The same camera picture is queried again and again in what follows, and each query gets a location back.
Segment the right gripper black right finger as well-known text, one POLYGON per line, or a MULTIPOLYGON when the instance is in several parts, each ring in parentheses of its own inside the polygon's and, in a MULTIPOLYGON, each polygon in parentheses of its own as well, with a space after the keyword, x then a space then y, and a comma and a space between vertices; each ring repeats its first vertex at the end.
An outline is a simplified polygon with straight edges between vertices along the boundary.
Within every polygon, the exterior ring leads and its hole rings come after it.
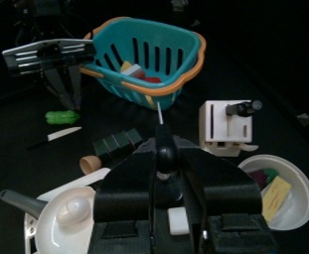
POLYGON ((277 254, 251 177, 191 141, 174 142, 194 254, 277 254))

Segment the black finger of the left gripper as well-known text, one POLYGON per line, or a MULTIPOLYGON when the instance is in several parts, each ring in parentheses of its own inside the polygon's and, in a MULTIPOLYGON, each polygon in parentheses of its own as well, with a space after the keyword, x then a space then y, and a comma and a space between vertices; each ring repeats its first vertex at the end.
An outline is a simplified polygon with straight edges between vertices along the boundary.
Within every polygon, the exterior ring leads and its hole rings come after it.
POLYGON ((68 95, 58 71, 54 68, 45 69, 44 76, 49 82, 50 87, 53 88, 53 91, 57 95, 57 98, 58 98, 62 106, 68 110, 73 110, 74 105, 73 105, 72 99, 68 95))
POLYGON ((70 84, 72 84, 72 103, 74 110, 80 110, 80 72, 79 72, 79 66, 70 65, 68 67, 69 71, 69 78, 70 78, 70 84))

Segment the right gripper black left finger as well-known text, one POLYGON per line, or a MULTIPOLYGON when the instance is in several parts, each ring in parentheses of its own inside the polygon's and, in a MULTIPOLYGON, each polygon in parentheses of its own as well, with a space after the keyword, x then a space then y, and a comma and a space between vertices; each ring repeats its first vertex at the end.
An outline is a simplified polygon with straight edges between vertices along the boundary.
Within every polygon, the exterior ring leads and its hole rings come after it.
POLYGON ((88 254, 151 254, 155 143, 148 139, 96 188, 88 254))

